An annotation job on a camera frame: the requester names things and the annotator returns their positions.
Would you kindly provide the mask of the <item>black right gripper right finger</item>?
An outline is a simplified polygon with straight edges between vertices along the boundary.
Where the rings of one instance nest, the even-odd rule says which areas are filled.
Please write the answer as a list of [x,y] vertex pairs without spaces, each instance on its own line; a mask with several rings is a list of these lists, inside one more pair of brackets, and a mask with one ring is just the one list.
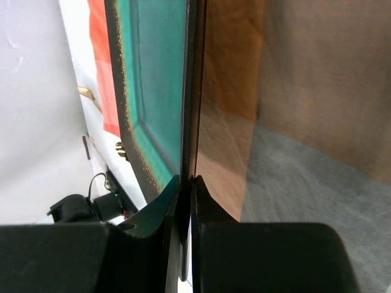
[[359,292],[337,232],[322,223],[240,223],[192,184],[194,292]]

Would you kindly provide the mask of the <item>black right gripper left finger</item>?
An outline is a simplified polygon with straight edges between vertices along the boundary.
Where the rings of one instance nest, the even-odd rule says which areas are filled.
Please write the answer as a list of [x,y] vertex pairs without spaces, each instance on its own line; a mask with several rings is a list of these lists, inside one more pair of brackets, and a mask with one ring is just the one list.
[[1,227],[2,292],[177,292],[179,178],[119,225]]

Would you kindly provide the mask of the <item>green square ceramic plate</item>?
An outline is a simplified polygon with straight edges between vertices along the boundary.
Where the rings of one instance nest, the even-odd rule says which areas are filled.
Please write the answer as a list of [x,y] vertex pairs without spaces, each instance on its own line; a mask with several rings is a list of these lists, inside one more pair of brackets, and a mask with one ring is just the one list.
[[186,280],[206,2],[106,1],[104,7],[120,138],[146,202],[179,177],[179,276]]

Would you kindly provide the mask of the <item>orange grey checkered cloth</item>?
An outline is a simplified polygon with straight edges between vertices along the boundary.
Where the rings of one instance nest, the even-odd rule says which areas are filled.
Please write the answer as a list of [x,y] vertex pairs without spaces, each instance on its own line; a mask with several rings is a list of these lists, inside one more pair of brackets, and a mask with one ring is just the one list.
[[[89,2],[90,33],[120,137],[105,2]],[[359,292],[389,292],[390,2],[205,2],[187,279],[201,176],[240,223],[330,226]]]

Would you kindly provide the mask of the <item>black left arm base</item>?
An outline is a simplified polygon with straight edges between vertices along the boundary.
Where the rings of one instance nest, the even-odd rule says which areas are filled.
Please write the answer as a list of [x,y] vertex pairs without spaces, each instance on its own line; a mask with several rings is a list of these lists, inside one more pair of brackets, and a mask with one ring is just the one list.
[[139,211],[110,170],[93,177],[99,176],[104,177],[106,194],[92,198],[92,179],[86,196],[71,194],[64,197],[49,208],[47,216],[55,223],[108,222],[117,217],[126,220]]

